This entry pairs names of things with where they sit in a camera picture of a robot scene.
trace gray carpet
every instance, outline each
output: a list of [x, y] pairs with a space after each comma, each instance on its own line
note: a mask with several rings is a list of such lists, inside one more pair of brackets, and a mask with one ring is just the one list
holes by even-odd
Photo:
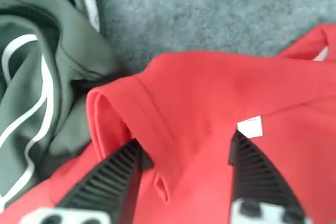
[[336, 0], [103, 0], [108, 38], [133, 72], [166, 51], [274, 56], [314, 25], [336, 22]]

